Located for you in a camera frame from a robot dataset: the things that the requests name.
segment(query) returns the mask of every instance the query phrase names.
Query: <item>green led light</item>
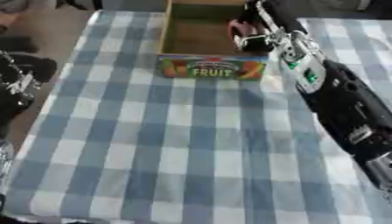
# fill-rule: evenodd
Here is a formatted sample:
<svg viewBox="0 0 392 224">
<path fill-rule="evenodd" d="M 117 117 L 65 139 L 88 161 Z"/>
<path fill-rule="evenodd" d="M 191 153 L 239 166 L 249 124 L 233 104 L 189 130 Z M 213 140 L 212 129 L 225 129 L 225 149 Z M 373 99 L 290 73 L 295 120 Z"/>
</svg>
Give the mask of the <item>green led light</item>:
<svg viewBox="0 0 392 224">
<path fill-rule="evenodd" d="M 299 64 L 299 63 L 296 63 L 296 62 L 288 63 L 290 69 L 294 69 L 295 67 L 298 66 L 298 64 Z"/>
<path fill-rule="evenodd" d="M 306 69 L 304 71 L 304 77 L 309 81 L 309 83 L 313 83 L 317 79 L 317 75 L 311 70 L 311 69 Z"/>
</svg>

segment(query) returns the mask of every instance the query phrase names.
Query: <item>blue and white tablecloth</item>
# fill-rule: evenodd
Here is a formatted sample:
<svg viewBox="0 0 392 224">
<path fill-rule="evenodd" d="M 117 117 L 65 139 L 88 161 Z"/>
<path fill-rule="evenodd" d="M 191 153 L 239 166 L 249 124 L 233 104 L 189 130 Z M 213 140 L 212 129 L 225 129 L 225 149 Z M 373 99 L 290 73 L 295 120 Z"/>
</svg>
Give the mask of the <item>blue and white tablecloth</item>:
<svg viewBox="0 0 392 224">
<path fill-rule="evenodd" d="M 164 15 L 99 11 L 17 155 L 16 215 L 186 224 L 392 223 L 271 55 L 261 82 L 167 79 Z M 392 22 L 303 19 L 392 105 Z"/>
</svg>

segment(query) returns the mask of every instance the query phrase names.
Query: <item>cardboard box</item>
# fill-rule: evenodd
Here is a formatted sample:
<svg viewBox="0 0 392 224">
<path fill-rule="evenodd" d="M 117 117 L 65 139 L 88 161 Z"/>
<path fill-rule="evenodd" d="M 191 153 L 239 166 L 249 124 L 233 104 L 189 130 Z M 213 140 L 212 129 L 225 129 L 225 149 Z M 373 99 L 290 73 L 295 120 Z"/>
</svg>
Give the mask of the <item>cardboard box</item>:
<svg viewBox="0 0 392 224">
<path fill-rule="evenodd" d="M 159 65 L 166 77 L 260 80 L 268 57 L 235 49 L 228 21 L 244 0 L 169 0 Z"/>
</svg>

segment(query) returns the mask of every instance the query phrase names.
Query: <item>fruit box label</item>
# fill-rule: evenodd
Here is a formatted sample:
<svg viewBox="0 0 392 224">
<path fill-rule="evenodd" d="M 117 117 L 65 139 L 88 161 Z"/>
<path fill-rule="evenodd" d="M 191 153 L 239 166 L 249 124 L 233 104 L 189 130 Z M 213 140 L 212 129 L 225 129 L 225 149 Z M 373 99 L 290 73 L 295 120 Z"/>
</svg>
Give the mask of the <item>fruit box label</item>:
<svg viewBox="0 0 392 224">
<path fill-rule="evenodd" d="M 182 78 L 222 78 L 240 80 L 258 80 L 263 75 L 265 61 L 259 60 L 224 60 L 160 58 L 162 72 L 167 77 Z"/>
</svg>

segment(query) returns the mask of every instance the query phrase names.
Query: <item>fruit illustration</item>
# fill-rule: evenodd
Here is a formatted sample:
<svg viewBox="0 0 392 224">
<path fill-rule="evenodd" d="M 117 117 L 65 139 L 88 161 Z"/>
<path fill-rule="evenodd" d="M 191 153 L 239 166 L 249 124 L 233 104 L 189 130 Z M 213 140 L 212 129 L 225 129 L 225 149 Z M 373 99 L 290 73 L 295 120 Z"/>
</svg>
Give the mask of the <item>fruit illustration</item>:
<svg viewBox="0 0 392 224">
<path fill-rule="evenodd" d="M 177 72 L 181 76 L 186 76 L 186 71 L 187 71 L 186 66 L 178 66 L 177 67 Z"/>
<path fill-rule="evenodd" d="M 264 64 L 257 61 L 245 61 L 242 66 L 242 73 L 240 73 L 240 78 L 249 79 L 259 77 L 261 75 L 259 71 L 262 71 L 263 68 Z"/>
<path fill-rule="evenodd" d="M 186 76 L 186 62 L 182 59 L 176 59 L 172 61 L 177 73 L 180 76 Z"/>
<path fill-rule="evenodd" d="M 174 69 L 174 65 L 172 64 L 171 61 L 169 60 L 164 60 L 163 61 L 163 67 L 164 67 L 164 74 L 168 77 L 174 77 L 177 75 L 176 70 Z"/>
</svg>

